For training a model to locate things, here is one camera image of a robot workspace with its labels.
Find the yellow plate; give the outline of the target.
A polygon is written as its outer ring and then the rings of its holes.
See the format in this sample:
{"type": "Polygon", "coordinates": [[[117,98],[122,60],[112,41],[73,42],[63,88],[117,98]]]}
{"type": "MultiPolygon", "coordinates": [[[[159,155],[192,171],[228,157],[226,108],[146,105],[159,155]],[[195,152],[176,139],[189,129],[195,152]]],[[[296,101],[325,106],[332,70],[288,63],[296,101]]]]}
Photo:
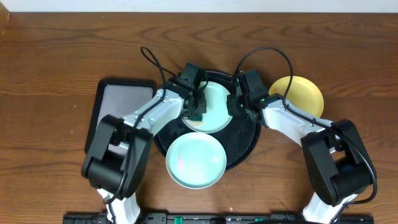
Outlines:
{"type": "MultiPolygon", "coordinates": [[[[278,93],[284,95],[290,77],[283,77],[274,82],[269,94],[278,93]]],[[[304,77],[294,76],[292,84],[287,94],[287,100],[290,101],[296,108],[311,114],[312,116],[320,117],[324,109],[323,95],[319,88],[310,80],[304,77]]]]}

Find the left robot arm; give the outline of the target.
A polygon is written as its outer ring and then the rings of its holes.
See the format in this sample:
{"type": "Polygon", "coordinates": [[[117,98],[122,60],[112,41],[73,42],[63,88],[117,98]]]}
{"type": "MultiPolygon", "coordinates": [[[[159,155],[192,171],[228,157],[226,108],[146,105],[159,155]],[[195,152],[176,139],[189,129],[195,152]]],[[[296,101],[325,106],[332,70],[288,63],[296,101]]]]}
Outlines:
{"type": "Polygon", "coordinates": [[[144,106],[117,118],[104,116],[86,150],[81,174],[102,196],[110,223],[135,223],[141,209],[136,201],[153,137],[179,117],[201,118],[206,111],[202,81],[205,69],[192,63],[165,81],[144,106]]]}

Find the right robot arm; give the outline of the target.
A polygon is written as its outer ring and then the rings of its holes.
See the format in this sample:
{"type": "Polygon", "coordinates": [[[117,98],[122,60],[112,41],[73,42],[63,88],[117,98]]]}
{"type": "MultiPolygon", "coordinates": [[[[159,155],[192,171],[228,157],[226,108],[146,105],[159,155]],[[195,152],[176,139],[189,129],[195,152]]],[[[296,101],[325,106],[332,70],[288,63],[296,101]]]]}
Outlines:
{"type": "Polygon", "coordinates": [[[278,93],[270,95],[257,70],[233,77],[228,113],[276,130],[302,147],[314,194],[303,209],[304,220],[335,223],[355,197],[377,185],[377,175],[356,126],[312,116],[278,93]]]}

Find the green yellow sponge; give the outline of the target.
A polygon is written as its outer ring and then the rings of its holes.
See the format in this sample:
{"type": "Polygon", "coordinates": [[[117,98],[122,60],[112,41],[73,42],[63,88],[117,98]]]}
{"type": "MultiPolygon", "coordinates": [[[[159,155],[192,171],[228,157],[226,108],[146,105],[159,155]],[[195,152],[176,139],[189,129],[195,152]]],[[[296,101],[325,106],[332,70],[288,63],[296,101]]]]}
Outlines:
{"type": "Polygon", "coordinates": [[[200,122],[200,121],[202,121],[202,119],[203,119],[203,116],[201,114],[200,115],[193,115],[193,116],[190,117],[191,121],[200,122]]]}

